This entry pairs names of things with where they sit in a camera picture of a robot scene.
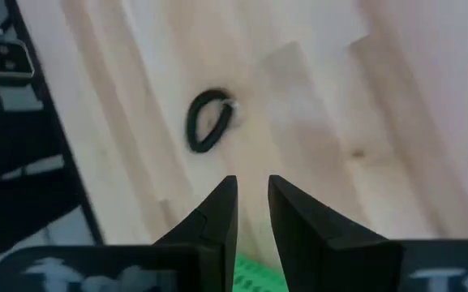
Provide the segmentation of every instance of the black panel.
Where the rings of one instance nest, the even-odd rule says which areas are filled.
[[[210,195],[155,244],[192,243],[221,251],[221,279],[224,291],[232,290],[237,246],[237,179],[228,176]]]
[[[79,204],[66,171],[0,182],[0,254]]]
[[[290,291],[392,291],[401,247],[279,176],[269,179],[273,234]]]
[[[0,175],[60,152],[47,112],[0,112]]]

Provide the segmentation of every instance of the wood grain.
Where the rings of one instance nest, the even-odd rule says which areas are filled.
[[[384,105],[414,84],[374,64],[384,40],[354,2],[18,2],[107,243],[153,242],[227,174],[238,176],[238,248],[273,267],[270,174],[385,236],[468,234],[462,194],[441,195],[458,186],[438,187],[452,181],[444,153],[437,169],[420,157],[420,143],[439,141],[407,135],[430,136],[429,119],[405,126]],[[185,116],[209,87],[227,89],[243,117],[196,155]]]

